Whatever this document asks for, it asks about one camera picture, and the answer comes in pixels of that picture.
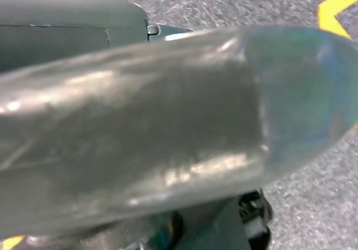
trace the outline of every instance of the gray panel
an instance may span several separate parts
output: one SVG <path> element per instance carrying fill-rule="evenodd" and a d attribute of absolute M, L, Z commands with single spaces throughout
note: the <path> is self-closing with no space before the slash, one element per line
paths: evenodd
<path fill-rule="evenodd" d="M 100 28 L 0 26 L 0 71 L 107 48 Z"/>
<path fill-rule="evenodd" d="M 143 28 L 143 9 L 122 0 L 0 0 L 0 25 Z"/>
<path fill-rule="evenodd" d="M 148 41 L 147 31 L 134 29 L 106 29 L 111 48 Z"/>

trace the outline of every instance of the yellow tape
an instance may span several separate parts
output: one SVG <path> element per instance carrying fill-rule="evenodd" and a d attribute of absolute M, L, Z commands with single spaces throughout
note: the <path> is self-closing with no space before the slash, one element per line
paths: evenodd
<path fill-rule="evenodd" d="M 318 25 L 323 30 L 350 39 L 350 36 L 335 16 L 356 1 L 358 0 L 325 0 L 318 7 Z"/>
<path fill-rule="evenodd" d="M 2 242 L 2 250 L 11 250 L 23 239 L 23 236 L 16 236 L 6 239 Z"/>

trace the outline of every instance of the black mechanical component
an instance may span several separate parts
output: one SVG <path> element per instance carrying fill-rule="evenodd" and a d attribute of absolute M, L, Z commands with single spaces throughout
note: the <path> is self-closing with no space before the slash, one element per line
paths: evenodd
<path fill-rule="evenodd" d="M 239 197 L 238 206 L 252 250 L 267 249 L 271 234 L 268 223 L 273 211 L 262 189 Z"/>
<path fill-rule="evenodd" d="M 183 218 L 152 216 L 101 225 L 60 236 L 25 236 L 13 250 L 171 250 L 184 235 Z"/>
<path fill-rule="evenodd" d="M 159 27 L 156 23 L 149 22 L 147 26 L 147 30 L 148 32 L 148 38 L 150 39 L 150 36 L 156 36 L 160 33 Z"/>

